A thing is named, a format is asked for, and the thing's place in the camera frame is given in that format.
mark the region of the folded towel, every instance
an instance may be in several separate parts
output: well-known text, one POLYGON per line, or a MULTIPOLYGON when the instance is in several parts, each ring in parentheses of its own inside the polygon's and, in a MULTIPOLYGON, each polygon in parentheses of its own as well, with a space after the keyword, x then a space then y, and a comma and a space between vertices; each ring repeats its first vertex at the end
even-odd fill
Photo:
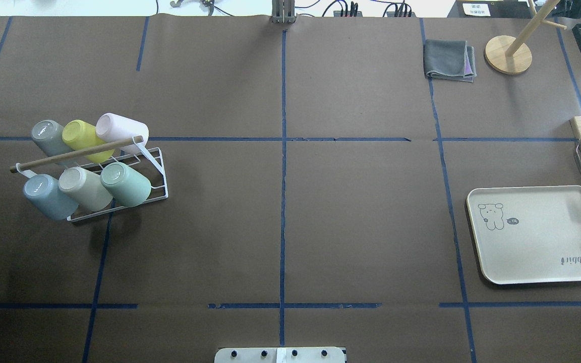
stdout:
POLYGON ((473 82, 477 76, 475 48, 466 41, 427 39, 423 49, 427 77, 473 82))

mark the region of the table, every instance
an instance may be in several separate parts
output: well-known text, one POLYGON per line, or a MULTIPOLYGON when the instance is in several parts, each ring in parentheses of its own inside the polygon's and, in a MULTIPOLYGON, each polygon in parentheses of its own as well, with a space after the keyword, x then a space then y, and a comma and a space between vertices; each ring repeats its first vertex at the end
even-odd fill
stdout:
POLYGON ((426 37, 481 54, 526 20, 342 20, 0 18, 0 361, 581 361, 581 283, 487 282, 464 207, 581 185, 572 35, 460 83, 424 78, 426 37), (31 127, 106 112, 150 127, 169 199, 43 218, 8 172, 42 157, 31 127))

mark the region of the bear drawing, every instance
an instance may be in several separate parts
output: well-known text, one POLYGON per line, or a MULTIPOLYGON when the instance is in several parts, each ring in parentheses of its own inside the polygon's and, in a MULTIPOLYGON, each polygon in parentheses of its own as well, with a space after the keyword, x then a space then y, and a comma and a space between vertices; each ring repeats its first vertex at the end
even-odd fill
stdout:
POLYGON ((503 229, 503 204, 479 204, 478 207, 489 230, 503 229))

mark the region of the rectangular tray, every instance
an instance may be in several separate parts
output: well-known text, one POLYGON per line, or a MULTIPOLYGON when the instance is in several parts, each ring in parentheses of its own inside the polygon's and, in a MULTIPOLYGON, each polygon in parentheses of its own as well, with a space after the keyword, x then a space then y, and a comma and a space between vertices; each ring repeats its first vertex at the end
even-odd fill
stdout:
POLYGON ((488 280, 581 281, 581 186, 475 189, 467 204, 488 280))

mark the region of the white metal rack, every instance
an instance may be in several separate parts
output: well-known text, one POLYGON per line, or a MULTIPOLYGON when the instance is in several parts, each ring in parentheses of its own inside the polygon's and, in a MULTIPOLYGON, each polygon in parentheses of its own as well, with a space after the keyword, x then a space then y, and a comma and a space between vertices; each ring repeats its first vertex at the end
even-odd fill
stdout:
MULTIPOLYGON (((85 165, 79 165, 78 163, 74 162, 77 166, 90 170, 96 174, 102 172, 102 169, 105 165, 109 163, 113 163, 116 161, 126 163, 127 166, 133 167, 134 165, 138 165, 141 161, 147 159, 151 165, 159 172, 160 176, 162 177, 159 182, 155 183, 152 182, 152 193, 150 196, 145 200, 141 205, 148 204, 152 202, 156 202, 157 200, 167 199, 169 196, 168 188, 167 188, 167 177, 165 175, 165 167, 163 163, 163 153, 161 149, 158 147, 154 147, 152 149, 145 148, 144 145, 141 143, 143 142, 142 136, 134 136, 132 138, 127 138, 125 140, 119 140, 117 142, 106 143, 103 145, 98 145, 94 147, 88 147, 86 149, 81 149, 78 151, 67 152, 66 154, 51 156, 49 158, 39 159, 35 161, 30 161, 28 163, 16 163, 12 167, 10 167, 10 172, 22 174, 25 177, 31 178, 37 175, 35 172, 31 170, 31 168, 39 167, 42 165, 48 165, 53 163, 59 163, 61 161, 69 161, 80 156, 87 156, 90 154, 95 154, 98 152, 109 151, 115 149, 117 147, 123 147, 127 145, 136 145, 138 149, 141 151, 138 154, 126 154, 119 157, 111 156, 111 158, 107 159, 102 163, 88 163, 85 165)), ((95 216, 100 216, 102 214, 111 213, 114 211, 120 211, 122 209, 127 209, 129 207, 125 207, 124 205, 116 207, 114 202, 111 202, 111 205, 108 206, 106 209, 102 211, 90 212, 90 211, 82 211, 82 209, 78 209, 74 214, 67 217, 67 221, 75 222, 80 220, 85 220, 88 218, 93 218, 95 216)))

